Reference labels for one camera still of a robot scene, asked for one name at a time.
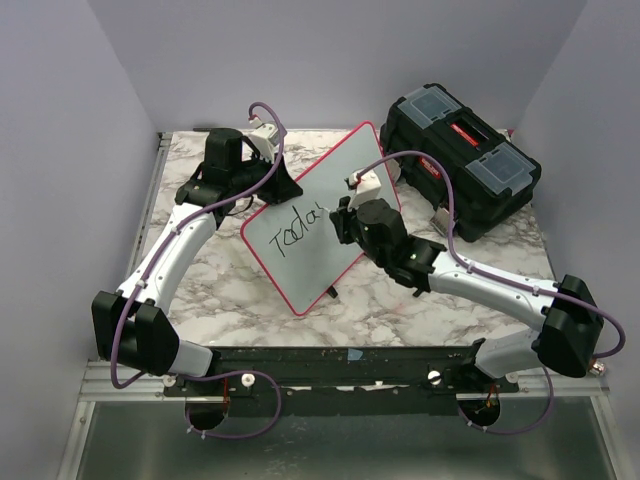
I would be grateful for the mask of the pink-framed whiteboard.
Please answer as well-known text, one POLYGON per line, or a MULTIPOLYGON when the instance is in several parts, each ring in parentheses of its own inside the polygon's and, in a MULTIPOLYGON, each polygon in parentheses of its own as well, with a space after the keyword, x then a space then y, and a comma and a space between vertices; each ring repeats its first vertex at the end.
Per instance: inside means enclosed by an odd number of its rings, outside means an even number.
POLYGON ((296 182, 303 195, 260 208, 240 234, 291 311, 305 315, 362 256, 339 243, 329 212, 349 196, 345 179, 382 157, 378 134, 365 121, 309 166, 296 182))

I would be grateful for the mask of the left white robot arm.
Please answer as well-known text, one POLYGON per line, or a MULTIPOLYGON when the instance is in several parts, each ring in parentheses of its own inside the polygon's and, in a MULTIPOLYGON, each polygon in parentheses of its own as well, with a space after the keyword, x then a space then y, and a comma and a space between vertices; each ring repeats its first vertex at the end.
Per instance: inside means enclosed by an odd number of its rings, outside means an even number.
POLYGON ((248 133, 212 129, 204 159, 181 185, 160 236, 115 292, 99 292, 91 305, 99 356, 155 376, 187 376, 201 395, 222 380, 210 349, 180 339, 168 319, 177 287, 195 256, 231 214, 237 200, 268 205, 302 195, 284 163, 284 128, 252 122, 248 133))

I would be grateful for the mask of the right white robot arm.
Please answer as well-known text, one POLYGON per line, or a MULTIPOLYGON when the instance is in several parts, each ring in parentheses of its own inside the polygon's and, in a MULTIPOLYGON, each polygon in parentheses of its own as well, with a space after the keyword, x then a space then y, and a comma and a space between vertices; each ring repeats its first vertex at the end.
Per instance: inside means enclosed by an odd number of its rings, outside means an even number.
POLYGON ((478 303, 525 324, 497 339, 480 339, 460 367, 460 379, 480 392, 512 372, 546 367, 570 378, 586 376, 604 325, 594 312, 586 283, 521 276, 457 260, 444 245, 407 232, 401 214, 386 200, 356 209, 344 197, 329 218, 344 245, 357 244, 397 284, 417 294, 436 292, 478 303))

